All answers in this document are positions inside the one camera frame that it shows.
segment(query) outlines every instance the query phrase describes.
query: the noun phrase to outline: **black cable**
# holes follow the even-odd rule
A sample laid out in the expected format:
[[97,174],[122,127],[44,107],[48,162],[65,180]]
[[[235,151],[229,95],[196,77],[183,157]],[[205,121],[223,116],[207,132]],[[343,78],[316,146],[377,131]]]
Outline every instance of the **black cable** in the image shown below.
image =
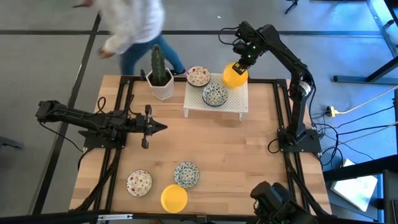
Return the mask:
[[319,161],[320,164],[322,165],[322,161],[321,161],[321,159],[319,158],[318,154],[315,153],[315,152],[313,152],[312,154],[318,159],[318,161]]
[[338,135],[339,135],[339,134],[337,133],[337,130],[336,130],[334,127],[330,126],[329,124],[314,123],[314,125],[324,125],[324,126],[328,126],[328,127],[330,127],[331,129],[333,129],[333,130],[335,131],[335,133],[336,133],[336,145],[335,145],[335,146],[332,146],[332,147],[330,147],[330,148],[328,148],[328,149],[326,149],[325,151],[322,152],[322,154],[323,154],[323,153],[329,151],[330,149],[334,149],[333,152],[331,153],[331,157],[330,157],[329,162],[327,162],[326,164],[322,164],[322,162],[321,162],[322,169],[323,169],[324,166],[327,166],[328,164],[331,163],[331,168],[334,170],[334,167],[333,167],[333,163],[332,163],[332,162],[333,162],[333,158],[336,156],[337,151],[340,153],[341,158],[343,158],[343,153],[341,153],[340,149],[337,148],[337,146],[338,146]]
[[312,93],[312,97],[311,97],[311,101],[310,101],[310,106],[308,107],[308,111],[309,111],[309,114],[310,114],[311,126],[313,126],[314,123],[313,123],[313,121],[312,121],[311,106],[312,106],[313,97],[315,96],[315,93],[317,92],[317,87],[315,86],[315,82],[313,81],[313,78],[312,78],[312,77],[311,77],[311,79],[312,79],[312,83],[313,83],[313,93]]
[[[134,94],[131,95],[131,97],[130,97],[128,103],[127,103],[128,107],[125,108],[125,109],[122,111],[121,114],[119,114],[119,115],[110,115],[110,114],[105,113],[105,112],[103,111],[103,109],[104,109],[104,107],[105,107],[105,104],[106,104],[106,98],[103,97],[103,96],[101,96],[101,97],[98,99],[98,101],[97,101],[98,111],[97,111],[96,113],[94,113],[94,114],[98,114],[98,113],[101,112],[101,113],[104,113],[104,114],[106,114],[107,116],[109,116],[109,117],[111,117],[111,118],[118,118],[118,117],[120,117],[120,116],[126,114],[128,111],[130,111],[132,114],[135,114],[135,113],[133,113],[133,112],[130,110],[130,105],[131,105],[133,99],[134,99]],[[102,104],[102,106],[100,106],[100,101],[101,101],[101,100],[104,100],[104,103]]]
[[224,30],[236,30],[237,28],[239,28],[239,26],[238,26],[238,27],[235,27],[235,28],[222,28],[222,29],[220,30],[220,33],[218,34],[218,40],[219,40],[221,43],[223,43],[223,44],[234,46],[234,45],[231,44],[231,43],[223,42],[223,41],[221,40],[220,34],[221,34],[221,32],[224,31]]
[[[325,114],[323,114],[322,117],[323,117],[323,125],[325,126],[326,125]],[[323,139],[323,136],[326,134],[326,129],[323,129],[323,130],[324,130],[324,132],[321,132],[321,136],[320,136],[319,140]]]
[[[330,138],[330,139],[332,139],[332,140],[335,140],[335,141],[336,141],[336,139],[330,137],[330,136],[327,135],[327,134],[325,134],[325,136],[328,137],[328,138]],[[347,146],[349,149],[351,149],[352,151],[357,152],[357,153],[362,154],[362,155],[365,155],[365,156],[368,156],[371,160],[374,160],[374,159],[373,159],[371,156],[369,156],[368,154],[363,153],[363,152],[359,152],[359,151],[353,149],[352,147],[350,147],[349,145],[347,145],[346,143],[340,142],[340,144],[343,144],[343,145]]]
[[389,107],[389,108],[386,108],[386,109],[383,109],[383,110],[379,110],[379,111],[377,111],[377,112],[374,112],[374,113],[371,113],[371,114],[365,115],[365,116],[363,116],[363,117],[360,117],[360,118],[358,118],[358,119],[355,119],[355,120],[353,120],[353,121],[348,121],[347,123],[344,123],[344,124],[341,124],[341,125],[339,125],[337,128],[340,128],[340,127],[341,127],[341,126],[343,126],[343,125],[350,124],[350,123],[352,123],[352,122],[355,122],[355,121],[357,121],[357,120],[360,120],[360,119],[366,118],[366,117],[368,117],[368,116],[372,116],[372,115],[378,114],[378,113],[380,113],[380,112],[383,112],[383,111],[389,110],[389,109],[391,109],[391,108],[393,108],[393,107],[394,107],[394,106],[391,106],[391,107]]
[[79,158],[79,161],[77,162],[77,171],[79,171],[79,169],[80,169],[80,163],[81,163],[81,160],[83,159],[83,157],[85,156],[85,155],[87,155],[91,150],[93,150],[94,148],[88,148],[87,149],[87,151],[85,151],[81,156],[80,156],[80,158]]
[[48,127],[46,127],[46,126],[45,126],[43,123],[41,123],[41,122],[39,122],[39,124],[41,125],[41,127],[43,127],[43,128],[45,128],[45,129],[51,131],[52,133],[58,134],[59,136],[63,137],[64,139],[68,140],[70,143],[72,143],[72,144],[77,148],[77,150],[79,150],[80,152],[83,152],[81,149],[79,149],[79,147],[78,147],[72,140],[70,140],[70,139],[68,139],[67,137],[65,137],[64,135],[62,135],[62,134],[60,134],[60,133],[58,133],[58,132],[56,132],[56,131],[54,131],[54,130],[48,128]]
[[236,38],[234,41],[232,41],[232,44],[235,44],[238,40],[240,40],[240,38]]
[[324,113],[315,113],[315,114],[311,114],[311,116],[313,116],[313,115],[320,115],[320,116],[317,116],[316,118],[313,118],[313,119],[318,119],[318,118],[321,118],[323,115],[325,115]]
[[341,133],[341,134],[338,134],[338,135],[353,134],[353,133],[357,133],[359,131],[365,131],[365,130],[374,129],[374,128],[385,128],[385,127],[388,127],[388,126],[389,125],[380,125],[380,126],[375,126],[375,127],[363,128],[363,129],[359,129],[359,130],[355,130],[355,131],[350,131],[350,132],[347,132],[347,133]]
[[272,140],[271,142],[268,143],[268,146],[267,146],[268,151],[269,151],[270,153],[272,153],[272,154],[278,153],[278,152],[280,151],[280,149],[278,149],[277,151],[272,152],[272,151],[269,149],[269,147],[271,146],[271,144],[272,144],[274,141],[276,141],[276,140],[278,140],[278,139],[276,138],[276,139]]
[[130,103],[129,103],[129,112],[130,113],[132,113],[132,114],[134,114],[134,115],[141,115],[141,113],[135,113],[135,112],[132,112],[131,111],[131,109],[130,109],[130,106],[131,106],[131,103],[132,103],[132,100],[134,99],[134,94],[133,95],[131,95],[131,99],[130,99]]
[[327,151],[329,151],[330,149],[334,149],[333,150],[333,152],[331,153],[331,157],[330,157],[330,160],[329,160],[329,162],[327,162],[326,164],[322,164],[322,162],[321,162],[321,165],[322,165],[322,169],[323,169],[323,167],[324,166],[327,166],[328,164],[330,164],[331,165],[331,168],[334,170],[334,171],[336,171],[335,170],[335,168],[333,167],[333,159],[335,158],[335,156],[336,156],[336,152],[338,151],[339,153],[340,153],[340,156],[341,156],[341,164],[340,164],[340,167],[343,165],[343,153],[341,152],[341,150],[339,149],[339,148],[337,148],[337,147],[330,147],[330,148],[328,148],[328,149],[326,149],[326,150],[324,150],[323,152],[322,152],[322,156],[324,155],[324,153],[326,153]]

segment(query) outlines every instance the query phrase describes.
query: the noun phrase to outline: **wire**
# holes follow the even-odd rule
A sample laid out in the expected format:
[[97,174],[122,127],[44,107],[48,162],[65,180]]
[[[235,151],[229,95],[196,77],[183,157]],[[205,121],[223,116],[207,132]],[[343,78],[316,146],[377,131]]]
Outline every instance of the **wire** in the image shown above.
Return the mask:
[[355,130],[355,131],[350,131],[350,132],[347,132],[347,133],[341,133],[339,135],[353,134],[353,133],[357,133],[359,131],[364,131],[364,130],[369,130],[369,129],[374,129],[374,128],[384,128],[384,127],[388,127],[388,125],[380,125],[380,126],[375,126],[375,127],[363,128],[363,129],[359,129],[359,130]]
[[81,149],[79,149],[79,147],[78,147],[72,140],[70,140],[70,139],[68,139],[67,137],[65,137],[64,135],[62,135],[62,134],[60,134],[60,133],[58,133],[58,132],[56,132],[56,131],[50,129],[49,127],[46,127],[46,126],[45,126],[43,123],[41,123],[41,122],[39,122],[39,124],[41,125],[41,127],[43,127],[43,128],[45,128],[45,129],[51,131],[52,133],[58,134],[59,136],[63,137],[64,139],[68,140],[70,143],[72,143],[72,144],[77,148],[77,150],[79,150],[80,152],[83,152]]
[[[322,156],[324,155],[324,153],[326,153],[326,152],[329,151],[330,149],[333,149],[333,147],[329,147],[328,149],[326,149],[325,151],[323,151],[323,152],[322,152]],[[335,156],[336,156],[336,152],[339,152],[339,153],[340,153],[341,161],[343,162],[343,160],[344,160],[344,159],[343,159],[343,153],[341,152],[341,150],[340,150],[339,148],[334,147],[334,150],[333,150],[333,152],[331,153],[331,157],[330,157],[329,162],[327,162],[326,164],[322,164],[322,162],[321,162],[322,169],[323,169],[324,166],[327,166],[328,164],[330,164],[330,165],[331,165],[331,168],[332,168],[334,171],[336,171],[335,168],[333,167],[333,159],[334,159]]]
[[[133,113],[133,112],[130,110],[130,105],[131,105],[133,99],[134,99],[134,94],[130,96],[130,99],[129,99],[128,103],[127,103],[128,107],[126,107],[126,108],[122,111],[121,114],[119,114],[119,115],[111,115],[111,114],[105,113],[105,112],[103,111],[103,109],[104,109],[104,107],[105,107],[105,104],[106,104],[106,98],[103,97],[103,96],[101,96],[101,97],[98,99],[98,101],[97,101],[98,111],[95,112],[94,114],[104,113],[104,114],[106,114],[107,116],[109,116],[109,117],[111,117],[111,118],[118,118],[118,117],[120,117],[120,116],[126,114],[128,111],[130,111],[132,114],[136,114],[136,113]],[[102,104],[102,106],[100,106],[100,101],[101,101],[101,100],[104,100],[104,103]]]
[[315,96],[315,93],[317,92],[317,87],[315,86],[315,82],[314,82],[312,76],[311,76],[311,79],[312,79],[312,83],[313,83],[313,93],[312,93],[312,97],[311,97],[311,101],[310,101],[310,106],[308,107],[308,111],[310,114],[311,126],[314,126],[314,123],[312,121],[312,115],[311,115],[311,106],[312,106],[313,97]]
[[344,111],[344,112],[335,111],[335,113],[336,113],[336,114],[346,114],[346,113],[349,113],[349,112],[351,112],[351,111],[353,111],[353,110],[355,110],[355,109],[357,109],[357,108],[359,108],[359,107],[365,105],[366,103],[369,103],[370,101],[372,101],[372,100],[374,100],[374,99],[376,99],[376,98],[379,98],[380,96],[382,96],[382,95],[384,95],[384,94],[386,94],[386,93],[388,93],[388,92],[390,92],[390,91],[392,91],[392,90],[395,90],[396,88],[398,88],[398,85],[392,87],[392,88],[389,89],[389,90],[386,90],[386,91],[383,92],[383,93],[378,94],[377,96],[374,96],[373,98],[370,98],[370,99],[366,100],[365,102],[361,103],[360,105],[358,105],[358,106],[356,106],[356,107],[354,107],[354,108],[352,108],[352,109],[350,109],[350,110],[348,110],[348,111]]
[[87,155],[91,150],[93,150],[94,148],[88,148],[87,149],[87,151],[85,151],[81,156],[80,156],[80,158],[79,158],[79,161],[77,162],[77,171],[79,171],[79,169],[80,169],[80,163],[81,163],[81,160],[83,159],[83,157],[85,156],[85,155]]
[[371,114],[362,116],[362,117],[360,117],[360,118],[358,118],[358,119],[355,119],[355,120],[353,120],[353,121],[348,121],[347,123],[344,123],[344,124],[339,125],[337,128],[340,128],[340,127],[343,126],[343,125],[350,124],[350,123],[352,123],[352,122],[358,121],[358,120],[360,120],[360,119],[367,118],[368,116],[372,116],[372,115],[378,114],[378,113],[380,113],[380,112],[389,110],[389,109],[391,109],[391,108],[393,108],[393,107],[394,107],[394,106],[391,106],[391,107],[389,107],[389,108],[386,108],[386,109],[383,109],[383,110],[379,110],[379,111],[377,111],[377,112],[374,112],[374,113],[371,113]]
[[394,126],[394,125],[396,125],[396,124],[398,124],[398,121],[397,121],[397,122],[395,122],[394,124],[390,124],[390,125],[388,125],[388,126],[387,126],[387,127],[385,127],[385,128],[382,128],[382,129],[380,129],[380,130],[374,131],[374,132],[372,132],[372,133],[369,133],[369,134],[364,134],[364,135],[362,135],[362,136],[360,136],[360,137],[356,137],[356,138],[350,139],[350,140],[348,140],[348,141],[345,141],[345,142],[343,142],[343,143],[347,143],[347,142],[350,142],[350,141],[354,141],[354,140],[357,140],[357,139],[360,139],[360,138],[363,138],[363,137],[369,136],[369,135],[371,135],[371,134],[376,134],[376,133],[378,133],[378,132],[380,132],[380,131],[383,131],[383,130],[385,130],[385,129],[387,129],[387,128],[390,128],[390,127],[392,127],[392,126]]
[[335,145],[334,146],[330,146],[328,149],[326,149],[325,151],[322,152],[322,154],[323,154],[323,153],[329,151],[330,149],[334,149],[332,151],[332,153],[331,153],[331,157],[330,157],[329,162],[327,162],[326,164],[322,164],[322,161],[321,161],[322,169],[323,169],[324,166],[327,166],[328,164],[331,164],[331,168],[334,170],[335,168],[333,167],[333,158],[336,156],[336,153],[339,152],[340,155],[341,155],[341,158],[343,158],[343,153],[341,153],[340,149],[337,148],[337,146],[338,146],[338,133],[337,133],[336,129],[334,127],[330,126],[329,124],[326,124],[326,123],[323,123],[323,124],[314,123],[314,125],[328,126],[331,129],[333,129],[335,131],[335,133],[336,133],[336,143],[335,143]]
[[[332,138],[332,137],[330,137],[329,135],[327,135],[327,134],[325,134],[325,136],[326,137],[328,137],[328,138],[330,138],[330,139],[332,139],[332,140],[335,140],[336,141],[336,139],[334,139],[334,138]],[[374,160],[371,156],[369,156],[368,154],[366,154],[366,153],[363,153],[363,152],[359,152],[359,151],[357,151],[357,150],[355,150],[355,149],[353,149],[351,146],[349,146],[349,145],[347,145],[347,144],[345,144],[345,143],[343,143],[343,142],[341,142],[341,141],[339,141],[339,143],[340,144],[343,144],[343,145],[345,145],[345,146],[347,146],[349,149],[351,149],[352,151],[354,151],[354,152],[357,152],[357,153],[359,153],[359,154],[362,154],[362,155],[365,155],[365,156],[368,156],[371,160]]]
[[272,154],[278,153],[278,152],[280,151],[280,149],[278,149],[277,151],[272,152],[272,151],[269,149],[269,147],[271,146],[271,144],[272,144],[274,141],[276,141],[276,140],[278,140],[278,139],[275,138],[274,140],[272,140],[271,142],[269,142],[269,143],[268,143],[268,146],[267,146],[268,151],[269,151],[270,153],[272,153]]
[[219,40],[221,43],[223,43],[223,44],[233,46],[233,44],[231,44],[231,43],[223,42],[223,41],[221,40],[220,35],[221,35],[221,32],[224,31],[224,30],[236,30],[237,28],[239,28],[239,26],[237,26],[237,27],[235,27],[235,28],[222,28],[222,29],[220,30],[220,33],[218,34],[218,40]]
[[323,115],[325,115],[324,113],[315,113],[315,114],[311,114],[311,116],[313,116],[313,115],[319,115],[319,116],[317,116],[316,118],[313,118],[313,119],[318,119],[318,118],[321,118]]

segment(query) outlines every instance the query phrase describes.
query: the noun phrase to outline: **white plant pot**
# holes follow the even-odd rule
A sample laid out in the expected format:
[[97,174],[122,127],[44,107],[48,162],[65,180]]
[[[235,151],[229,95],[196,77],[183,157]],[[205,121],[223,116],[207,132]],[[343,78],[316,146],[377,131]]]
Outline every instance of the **white plant pot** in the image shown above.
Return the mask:
[[171,72],[168,68],[166,68],[166,71],[168,75],[170,75],[172,78],[165,86],[152,86],[152,84],[149,81],[149,77],[152,75],[152,71],[150,71],[146,76],[149,86],[152,89],[152,94],[160,100],[169,99],[170,97],[173,96],[174,92],[174,76],[171,75]]

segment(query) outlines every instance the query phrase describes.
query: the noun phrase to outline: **potted cactus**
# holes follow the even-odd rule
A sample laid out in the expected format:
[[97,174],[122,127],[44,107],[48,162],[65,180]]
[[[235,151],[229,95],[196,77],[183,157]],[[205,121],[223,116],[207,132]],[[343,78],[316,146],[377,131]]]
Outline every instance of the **potted cactus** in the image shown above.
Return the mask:
[[174,77],[168,68],[165,68],[164,53],[158,45],[152,49],[152,71],[146,76],[152,89],[152,94],[161,100],[173,96]]

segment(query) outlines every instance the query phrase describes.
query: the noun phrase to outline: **yellow plug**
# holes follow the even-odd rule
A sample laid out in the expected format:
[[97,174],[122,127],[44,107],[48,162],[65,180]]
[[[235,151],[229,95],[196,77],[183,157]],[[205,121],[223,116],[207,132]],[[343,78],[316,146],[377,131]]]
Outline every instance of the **yellow plug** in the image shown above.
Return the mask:
[[335,110],[334,107],[328,106],[328,107],[326,108],[325,114],[326,114],[327,116],[329,116],[329,117],[334,118],[334,117],[336,116],[336,114],[338,114],[338,111]]

